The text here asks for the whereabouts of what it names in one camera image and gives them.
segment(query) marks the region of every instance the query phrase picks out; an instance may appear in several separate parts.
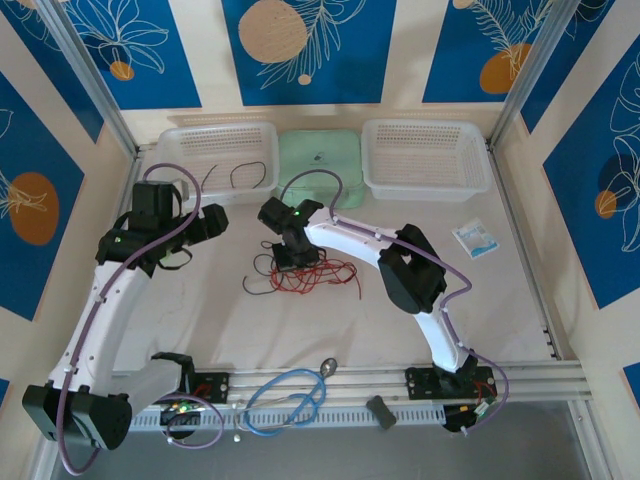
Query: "red wire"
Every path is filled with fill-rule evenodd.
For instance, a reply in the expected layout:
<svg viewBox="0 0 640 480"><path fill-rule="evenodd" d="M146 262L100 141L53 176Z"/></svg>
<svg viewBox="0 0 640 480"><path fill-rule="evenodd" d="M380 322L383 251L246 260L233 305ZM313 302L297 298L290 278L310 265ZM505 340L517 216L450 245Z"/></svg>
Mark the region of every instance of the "red wire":
<svg viewBox="0 0 640 480"><path fill-rule="evenodd" d="M344 285L352 280L358 284L358 298L362 300L362 286L356 266L351 262L327 259L325 255L322 255L320 261L313 267L299 268L290 272L280 272L274 267L270 274L271 287L274 290L300 295L306 295L323 283Z"/></svg>

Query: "metal pole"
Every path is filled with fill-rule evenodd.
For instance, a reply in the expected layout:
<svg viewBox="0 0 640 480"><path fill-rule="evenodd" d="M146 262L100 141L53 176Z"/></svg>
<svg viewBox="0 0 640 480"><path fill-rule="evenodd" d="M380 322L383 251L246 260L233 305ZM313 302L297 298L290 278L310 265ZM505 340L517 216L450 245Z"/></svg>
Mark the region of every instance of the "metal pole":
<svg viewBox="0 0 640 480"><path fill-rule="evenodd" d="M489 137L490 149L496 148L511 127L516 115L520 113L580 2L581 0L555 0L527 61L507 95L504 108Z"/></svg>
<svg viewBox="0 0 640 480"><path fill-rule="evenodd" d="M34 0L38 14L131 161L137 145L102 75L58 0Z"/></svg>

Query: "coiled blue cable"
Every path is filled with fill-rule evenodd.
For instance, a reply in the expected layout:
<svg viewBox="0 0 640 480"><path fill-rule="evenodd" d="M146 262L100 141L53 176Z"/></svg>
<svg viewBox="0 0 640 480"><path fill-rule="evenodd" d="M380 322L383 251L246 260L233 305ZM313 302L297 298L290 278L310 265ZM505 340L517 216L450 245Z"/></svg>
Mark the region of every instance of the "coiled blue cable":
<svg viewBox="0 0 640 480"><path fill-rule="evenodd" d="M308 394L305 394L305 393L293 393L293 394L289 395L288 398L290 398L290 399L299 398L299 399L301 399L301 402L300 402L300 405L298 405L298 407L293 411L293 413L291 415L289 415L289 418L287 418L287 420L284 422L283 425L291 425L291 426L294 426L294 427L304 427L305 425L309 425L310 423L313 423L315 421L316 417L318 416L318 409L324 403L324 400L327 397L327 386L326 386L326 384L324 382L324 377L322 377L321 375L319 375L318 373L316 373L316 372L314 372L312 370L308 370L306 368L297 368L295 370L291 370L289 372L285 372L285 373L282 373L282 374L278 375L273 380L265 383L262 387L260 387L258 389L258 391L256 393L253 394L253 397L251 397L251 399L247 403L247 407L244 410L244 414L243 414L244 423L247 426L247 429L249 431L251 431L252 433L255 433L256 435L259 435L261 437L273 437L275 435L278 435L279 433L281 433L285 429L284 426L282 428L269 428L269 429L259 429L259 428L255 427L251 423L249 410L251 409L253 404L258 400L258 398L260 398L260 396L263 395L271 387L273 387L274 385L277 385L278 383L282 382L283 380L286 380L287 378L294 377L294 376L299 376L299 375L309 375L309 376L315 378L317 380L317 383L316 383L315 387L313 387L311 392L308 393ZM318 393L318 391L320 392L320 398L318 398L318 400L315 400L313 397L314 397L314 395L316 395ZM309 418L307 418L306 420L298 420L298 421L296 421L296 417L298 415L300 415L300 413L302 412L302 410L306 406L310 406L311 407L311 410L312 410L311 416Z"/></svg>

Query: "purple cable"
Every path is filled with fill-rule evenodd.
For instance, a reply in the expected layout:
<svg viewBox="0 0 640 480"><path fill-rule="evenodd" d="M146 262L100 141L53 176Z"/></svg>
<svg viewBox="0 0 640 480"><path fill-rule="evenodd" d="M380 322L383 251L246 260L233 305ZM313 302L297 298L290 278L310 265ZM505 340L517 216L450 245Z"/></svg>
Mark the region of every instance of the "purple cable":
<svg viewBox="0 0 640 480"><path fill-rule="evenodd" d="M71 459L69 458L69 452L67 451L67 446L64 443L64 411L67 404L67 394L69 393L69 386L71 385L71 380L73 379L73 371L75 370L76 365L78 364L78 360L80 359L80 352L82 351L82 347L84 346L84 343L87 340L87 335L89 334L91 325L93 324L93 321L96 318L98 309L103 304L102 299L106 298L107 293L109 292L109 289L113 286L113 284L116 282L118 277L122 274L122 272L124 272L127 269L127 267L131 265L131 263L133 263L135 260L140 258L142 255L144 255L148 251L156 248L158 245L161 245L162 243L166 242L170 238L175 237L176 235L181 233L183 230L185 230L189 226L191 222L193 222L198 217L198 212L200 210L200 200L202 196L200 192L200 185L198 185L198 182L196 181L196 179L193 177L193 175L191 175L191 173L187 169L179 165L174 165L172 163L158 163L156 165L149 167L147 171L144 172L142 179L146 180L151 172L153 172L154 170L157 170L158 168L165 168L165 167L178 170L180 173L184 174L191 181L196 193L196 204L193 208L193 212L191 212L191 214L180 226L178 226L175 230L172 230L171 232L167 233L166 235L158 238L157 240L154 240L150 244L145 245L137 252L133 253L129 258L127 258L122 263L122 265L118 267L118 269L115 272L113 272L113 275L109 277L109 280L107 280L102 290L100 290L100 293L98 294L96 301L93 304L93 307L91 307L91 311L87 316L87 321L82 327L82 331L80 332L80 335L78 337L78 342L76 343L76 346L73 349L71 360L69 361L69 367L70 367L69 371L66 373L64 377L64 381L62 383L62 389L60 390L60 399L58 400L58 409L56 411L56 437L58 440L58 451L60 453L60 459L62 460L62 464L64 465L64 468L67 470L67 472L70 475L73 475L75 477L82 475L91 467L96 457L98 456L98 452L100 451L100 449L98 448L95 449L91 454L91 457L89 458L87 463L81 468L76 468L71 463Z"/></svg>
<svg viewBox="0 0 640 480"><path fill-rule="evenodd" d="M340 178L340 176L338 174L336 174L335 172L332 172L330 170L325 170L323 168L314 168L312 170L307 170L306 172L299 173L298 175L293 177L291 180L289 180L289 182L284 186L284 188L282 189L282 193L280 194L280 200L282 200L284 198L285 192L293 184L293 182L295 182L300 177L304 177L305 175L309 175L310 173L327 173L327 174L331 175L332 177L334 177L338 181L338 191L337 191L336 195L333 197L333 200L331 200L331 204L329 205L329 214L331 215L332 220L334 220L336 222L336 225L340 225L340 226L343 226L343 227L348 228L350 230L354 230L354 231L362 233L364 235L368 235L368 236L370 236L372 238L375 238L376 240L378 240L378 238L379 238L380 240L384 240L386 242L395 243L396 245L399 245L399 246L404 247L404 248L406 248L408 250L411 250L412 252L414 252L414 253L416 253L418 255L421 255L422 257L426 258L427 260L429 260L429 261L435 263L436 265L444 268L446 271L453 273L456 277L458 277L460 280L462 280L462 282L465 284L465 286L462 287L461 289L450 293L449 295L447 295L446 297L444 297L442 299L442 302L440 304L440 311L442 312L442 319L444 320L445 328L449 331L449 334L451 335L451 338L453 338L453 341L458 345L458 347L460 347L460 349L463 352L466 352L467 354L471 355L472 357L477 358L481 362L484 362L487 365L491 366L492 368L495 368L498 371L498 373L500 373L502 378L504 379L504 392L502 394L502 399L500 399L500 403L498 404L498 406L480 424L475 424L475 425L467 428L466 431L465 431L465 435L469 434L470 432L472 432L473 430L478 428L480 425L483 425L486 422L488 422L489 420L491 420L500 410L502 410L502 408L507 403L507 399L509 398L509 378L507 377L507 374L502 369L502 367L500 367L498 364L496 364L495 362L489 360L486 357L483 357L479 353L474 352L473 350L465 347L462 344L462 342L460 341L460 337L458 336L458 333L456 332L455 328L453 327L453 324L451 323L451 319L449 318L449 309L447 308L447 304L449 303L449 301L451 301L454 298L462 295L463 293L467 293L469 290L471 290L471 288L473 286L471 284L471 280L469 280L458 269L452 267L451 265L449 265L446 262L443 262L438 257L433 256L433 255L425 252L421 248L416 247L415 245L411 245L410 243L407 243L407 242L405 242L403 240L400 240L398 238L393 238L393 237L389 237L387 235L382 235L382 234L379 234L379 232L375 232L375 231L369 230L368 228L364 228L364 227L361 227L359 225L353 225L352 223L345 222L344 220L340 220L340 218L338 218L335 215L334 209L335 209L336 203L338 202L338 198L342 194L343 183L342 183L342 179Z"/></svg>
<svg viewBox="0 0 640 480"><path fill-rule="evenodd" d="M220 410L214 407L211 403L207 402L204 398L196 397L195 395L188 395L186 393L172 393L169 395L165 395L160 399L160 401L165 401L165 400L189 400L191 402L199 403L200 405L205 406L209 410L213 410L215 414L218 416L218 418L220 419L220 430L218 430L218 434L215 436L213 440L210 440L206 443L199 443L196 445L187 445L186 443L177 442L176 440L174 440L173 436L171 435L171 424L176 418L180 418L179 415L176 415L169 422L167 422L167 428L165 430L165 433L167 434L167 439L169 439L169 443L171 445L175 445L176 447L180 447L180 448L186 448L187 450L202 450L203 448L208 448L218 443L218 440L220 440L220 438L222 437L222 433L224 432L224 418L222 418L222 414L220 413Z"/></svg>

